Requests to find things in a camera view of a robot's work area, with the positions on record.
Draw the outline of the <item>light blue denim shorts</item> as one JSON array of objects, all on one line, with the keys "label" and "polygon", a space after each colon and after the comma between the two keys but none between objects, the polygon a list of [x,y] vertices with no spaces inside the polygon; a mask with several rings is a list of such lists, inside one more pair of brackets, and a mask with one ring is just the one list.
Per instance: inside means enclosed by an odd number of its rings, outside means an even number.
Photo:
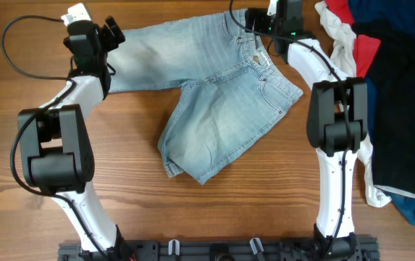
[{"label": "light blue denim shorts", "polygon": [[169,177],[207,182],[302,96],[245,24],[240,9],[126,30],[108,55],[113,93],[180,89],[158,143]]}]

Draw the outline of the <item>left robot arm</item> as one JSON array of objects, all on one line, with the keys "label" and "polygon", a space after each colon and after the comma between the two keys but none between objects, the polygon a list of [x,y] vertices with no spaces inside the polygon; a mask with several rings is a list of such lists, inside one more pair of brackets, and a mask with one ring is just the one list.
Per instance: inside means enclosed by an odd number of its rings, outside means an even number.
[{"label": "left robot arm", "polygon": [[116,70],[107,54],[125,41],[113,17],[99,26],[86,13],[63,16],[71,51],[66,86],[48,103],[18,115],[10,153],[16,182],[53,199],[80,237],[76,260],[130,260],[129,246],[94,190],[95,161],[85,119],[107,97]]}]

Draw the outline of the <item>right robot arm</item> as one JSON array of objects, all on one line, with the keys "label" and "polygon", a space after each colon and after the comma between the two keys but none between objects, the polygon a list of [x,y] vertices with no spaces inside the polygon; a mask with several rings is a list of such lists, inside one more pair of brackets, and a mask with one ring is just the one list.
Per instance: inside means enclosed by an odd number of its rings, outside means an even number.
[{"label": "right robot arm", "polygon": [[316,149],[320,203],[312,260],[356,260],[361,254],[351,217],[357,151],[367,136],[367,85],[330,61],[315,36],[303,29],[301,1],[271,1],[249,8],[245,30],[271,38],[277,55],[311,89],[306,135]]}]

